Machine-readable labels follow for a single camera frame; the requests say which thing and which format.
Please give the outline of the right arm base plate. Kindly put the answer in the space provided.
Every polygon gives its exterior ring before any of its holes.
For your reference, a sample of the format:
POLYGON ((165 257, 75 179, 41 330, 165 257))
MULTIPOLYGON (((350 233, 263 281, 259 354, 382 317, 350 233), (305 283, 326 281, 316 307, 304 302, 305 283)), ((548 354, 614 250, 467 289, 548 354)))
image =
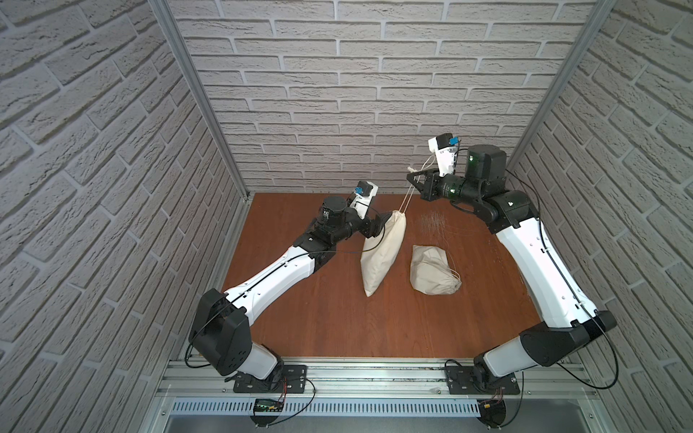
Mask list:
POLYGON ((520 384, 511 373, 495 377, 479 366, 445 366, 446 384, 451 395, 519 395, 520 384))

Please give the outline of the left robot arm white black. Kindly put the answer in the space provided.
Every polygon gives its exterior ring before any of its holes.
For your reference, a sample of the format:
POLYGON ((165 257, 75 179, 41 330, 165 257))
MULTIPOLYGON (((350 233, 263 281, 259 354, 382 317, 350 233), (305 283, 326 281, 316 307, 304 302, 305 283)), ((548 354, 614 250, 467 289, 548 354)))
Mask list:
POLYGON ((325 198, 319 216, 274 263, 244 283, 219 292, 208 290, 200 299, 189 332, 186 355, 193 349, 220 375, 250 375, 276 382, 280 358, 252 341, 251 327, 258 317, 296 283, 315 274, 337 254, 337 244, 354 234, 384 241, 392 212, 370 218, 368 198, 325 198))

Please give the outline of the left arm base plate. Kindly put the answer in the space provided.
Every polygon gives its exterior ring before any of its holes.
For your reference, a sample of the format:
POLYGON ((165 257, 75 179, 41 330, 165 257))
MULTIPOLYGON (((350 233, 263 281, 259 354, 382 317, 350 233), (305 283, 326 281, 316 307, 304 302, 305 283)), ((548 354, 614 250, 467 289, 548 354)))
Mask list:
POLYGON ((306 364, 281 364, 265 379, 257 379, 248 373, 234 376, 233 392, 249 393, 296 393, 303 394, 307 382, 306 364))

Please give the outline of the cream cloth bag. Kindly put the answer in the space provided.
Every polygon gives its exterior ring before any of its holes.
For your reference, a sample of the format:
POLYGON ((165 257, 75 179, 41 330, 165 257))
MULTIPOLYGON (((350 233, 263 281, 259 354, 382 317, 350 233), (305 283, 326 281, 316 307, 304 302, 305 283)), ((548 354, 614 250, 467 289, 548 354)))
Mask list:
POLYGON ((411 286, 426 295, 451 295, 461 287, 459 274, 449 267, 440 247, 414 245, 410 270, 411 286))
POLYGON ((384 225, 383 232, 364 243, 360 265, 367 297, 383 282, 400 252, 406 231, 406 214, 396 210, 384 225))

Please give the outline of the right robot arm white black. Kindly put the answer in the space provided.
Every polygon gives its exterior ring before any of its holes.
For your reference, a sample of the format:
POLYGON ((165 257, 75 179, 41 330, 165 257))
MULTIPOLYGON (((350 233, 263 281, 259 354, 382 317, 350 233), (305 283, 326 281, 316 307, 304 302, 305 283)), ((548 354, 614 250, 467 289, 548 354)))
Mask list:
POLYGON ((504 151, 489 144, 469 147, 465 171, 458 175, 457 137, 431 138, 429 149, 436 167, 411 172, 408 182, 423 200, 447 200, 487 225, 514 259, 541 318, 475 358, 471 381, 479 391, 534 366, 553 366, 615 328, 615 316, 588 299, 555 252, 537 204, 525 192, 507 189, 504 151))

